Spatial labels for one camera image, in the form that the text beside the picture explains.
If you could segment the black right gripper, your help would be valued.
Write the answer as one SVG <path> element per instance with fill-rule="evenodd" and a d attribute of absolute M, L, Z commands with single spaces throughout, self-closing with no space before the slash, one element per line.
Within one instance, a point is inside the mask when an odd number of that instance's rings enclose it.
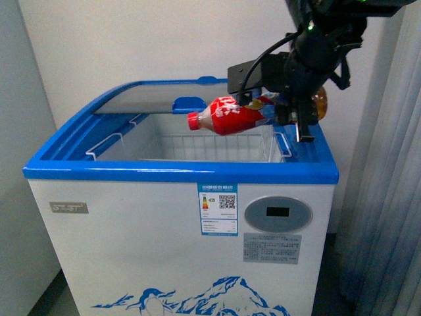
<path fill-rule="evenodd" d="M 263 87 L 281 99 L 276 107 L 277 123 L 296 123 L 298 142 L 313 142 L 309 125 L 327 113 L 325 80 L 324 75 L 302 64 L 295 53 L 270 54 L 262 62 Z"/>

